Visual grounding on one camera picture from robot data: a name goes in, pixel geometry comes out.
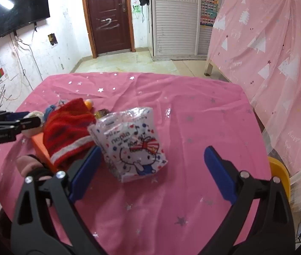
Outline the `pink star tablecloth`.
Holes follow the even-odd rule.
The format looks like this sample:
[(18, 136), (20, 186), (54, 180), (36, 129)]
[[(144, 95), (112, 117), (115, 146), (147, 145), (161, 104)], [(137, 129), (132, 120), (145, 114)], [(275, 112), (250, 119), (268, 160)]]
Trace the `pink star tablecloth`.
[(145, 73), (51, 76), (20, 105), (42, 111), (59, 100), (90, 98), (111, 112), (153, 110), (152, 141), (116, 150), (142, 177), (122, 183), (101, 164), (75, 205), (109, 254), (197, 254), (230, 208), (204, 163), (212, 146), (258, 179), (270, 168), (254, 112), (240, 86), (211, 79)]

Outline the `white louvered wardrobe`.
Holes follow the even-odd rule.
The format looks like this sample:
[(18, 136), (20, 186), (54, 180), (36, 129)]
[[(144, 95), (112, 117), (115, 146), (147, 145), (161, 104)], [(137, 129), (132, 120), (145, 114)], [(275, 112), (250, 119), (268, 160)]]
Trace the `white louvered wardrobe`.
[(148, 46), (154, 60), (207, 56), (213, 27), (200, 25), (200, 11), (201, 0), (150, 0)]

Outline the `colourful wall poster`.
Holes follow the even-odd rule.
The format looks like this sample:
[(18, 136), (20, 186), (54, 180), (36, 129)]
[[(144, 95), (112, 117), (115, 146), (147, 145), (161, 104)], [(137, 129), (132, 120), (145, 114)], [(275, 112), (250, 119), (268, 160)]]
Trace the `colourful wall poster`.
[(219, 0), (201, 0), (200, 25), (212, 27), (217, 17)]

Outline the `cream rolled sock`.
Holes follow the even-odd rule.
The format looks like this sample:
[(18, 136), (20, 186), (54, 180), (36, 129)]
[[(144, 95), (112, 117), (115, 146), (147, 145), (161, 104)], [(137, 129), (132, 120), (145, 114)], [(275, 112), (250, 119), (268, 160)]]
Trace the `cream rolled sock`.
[(25, 137), (31, 138), (43, 131), (44, 113), (38, 110), (27, 114), (22, 120), (22, 134)]

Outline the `golden plastic egg half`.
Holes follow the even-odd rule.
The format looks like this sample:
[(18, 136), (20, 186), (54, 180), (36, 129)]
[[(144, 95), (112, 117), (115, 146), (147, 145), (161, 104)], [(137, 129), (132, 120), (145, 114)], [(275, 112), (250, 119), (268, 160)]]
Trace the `golden plastic egg half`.
[(89, 111), (91, 111), (94, 108), (94, 102), (91, 99), (85, 100), (84, 104), (86, 105)]

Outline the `dark brown entrance door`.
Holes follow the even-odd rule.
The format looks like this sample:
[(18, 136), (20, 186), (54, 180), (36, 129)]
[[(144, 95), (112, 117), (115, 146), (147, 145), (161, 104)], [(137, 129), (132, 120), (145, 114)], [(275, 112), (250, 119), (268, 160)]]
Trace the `dark brown entrance door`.
[(135, 51), (131, 0), (82, 0), (92, 56)]

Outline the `wall-mounted black television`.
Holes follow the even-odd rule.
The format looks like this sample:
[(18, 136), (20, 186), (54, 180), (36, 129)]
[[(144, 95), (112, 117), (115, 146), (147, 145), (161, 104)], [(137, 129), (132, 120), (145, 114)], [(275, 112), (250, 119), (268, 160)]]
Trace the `wall-mounted black television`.
[(48, 0), (0, 0), (0, 37), (49, 17)]

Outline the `yellow plastic bin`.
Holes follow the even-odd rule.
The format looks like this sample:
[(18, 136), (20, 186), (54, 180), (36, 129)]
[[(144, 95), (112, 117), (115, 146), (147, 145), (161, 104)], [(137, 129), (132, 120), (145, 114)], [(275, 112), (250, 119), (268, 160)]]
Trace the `yellow plastic bin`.
[(291, 200), (291, 182), (290, 182), (290, 175), (288, 173), (287, 168), (285, 165), (280, 162), (278, 159), (273, 157), (268, 157), (270, 171), (272, 177), (278, 177), (281, 180), (281, 183), (284, 187), (286, 192), (287, 198)]

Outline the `red knitted sock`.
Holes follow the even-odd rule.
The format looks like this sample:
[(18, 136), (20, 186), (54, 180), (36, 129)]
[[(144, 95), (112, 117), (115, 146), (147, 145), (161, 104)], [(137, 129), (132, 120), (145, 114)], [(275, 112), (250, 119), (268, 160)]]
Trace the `red knitted sock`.
[(49, 114), (43, 144), (56, 169), (69, 169), (74, 161), (83, 159), (95, 146), (88, 132), (88, 126), (95, 123), (94, 114), (82, 98), (71, 100)]

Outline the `pink tree-print curtain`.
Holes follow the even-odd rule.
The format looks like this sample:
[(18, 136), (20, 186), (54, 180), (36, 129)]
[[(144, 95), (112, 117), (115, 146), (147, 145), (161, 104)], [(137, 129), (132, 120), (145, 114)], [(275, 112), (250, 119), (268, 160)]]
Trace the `pink tree-print curtain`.
[(243, 88), (301, 211), (301, 0), (223, 0), (207, 58)]

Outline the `brown snack wrapper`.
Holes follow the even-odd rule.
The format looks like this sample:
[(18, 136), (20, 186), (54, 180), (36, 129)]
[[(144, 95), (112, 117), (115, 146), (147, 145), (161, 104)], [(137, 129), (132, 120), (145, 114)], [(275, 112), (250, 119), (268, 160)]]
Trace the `brown snack wrapper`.
[(94, 116), (96, 119), (100, 119), (100, 118), (103, 118), (104, 116), (108, 115), (109, 113), (110, 113), (109, 110), (101, 109), (101, 110), (95, 111)]

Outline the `pink and black sock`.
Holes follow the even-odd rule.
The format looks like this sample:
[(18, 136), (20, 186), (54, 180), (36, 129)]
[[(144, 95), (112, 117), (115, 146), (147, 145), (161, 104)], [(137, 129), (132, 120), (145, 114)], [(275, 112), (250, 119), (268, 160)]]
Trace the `pink and black sock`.
[(35, 155), (23, 155), (15, 161), (18, 172), (24, 178), (31, 176), (35, 181), (44, 181), (53, 177), (47, 165), (41, 163)]

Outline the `blue knitted ball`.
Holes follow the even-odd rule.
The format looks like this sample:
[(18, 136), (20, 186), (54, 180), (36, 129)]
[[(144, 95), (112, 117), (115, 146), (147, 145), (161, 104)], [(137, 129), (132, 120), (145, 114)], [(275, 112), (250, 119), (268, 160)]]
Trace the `blue knitted ball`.
[(44, 122), (47, 121), (49, 115), (50, 115), (53, 111), (55, 111), (56, 108), (57, 108), (56, 105), (49, 105), (49, 106), (45, 109), (44, 116), (43, 116)]

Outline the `orange cardboard box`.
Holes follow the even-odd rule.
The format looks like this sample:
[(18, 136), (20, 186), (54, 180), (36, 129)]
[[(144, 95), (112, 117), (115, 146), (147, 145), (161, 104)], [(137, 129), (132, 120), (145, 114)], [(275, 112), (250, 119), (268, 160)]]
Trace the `orange cardboard box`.
[(41, 132), (32, 136), (31, 140), (36, 152), (36, 156), (41, 160), (42, 163), (46, 164), (53, 173), (55, 173), (57, 168), (51, 163), (48, 151), (43, 144), (43, 133)]

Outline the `hello kitty tissue pack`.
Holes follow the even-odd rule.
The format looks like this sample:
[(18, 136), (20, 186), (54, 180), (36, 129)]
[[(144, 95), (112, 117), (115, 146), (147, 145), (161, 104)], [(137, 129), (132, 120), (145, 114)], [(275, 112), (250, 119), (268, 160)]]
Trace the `hello kitty tissue pack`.
[(109, 113), (89, 126), (88, 132), (122, 183), (152, 176), (168, 162), (150, 107)]

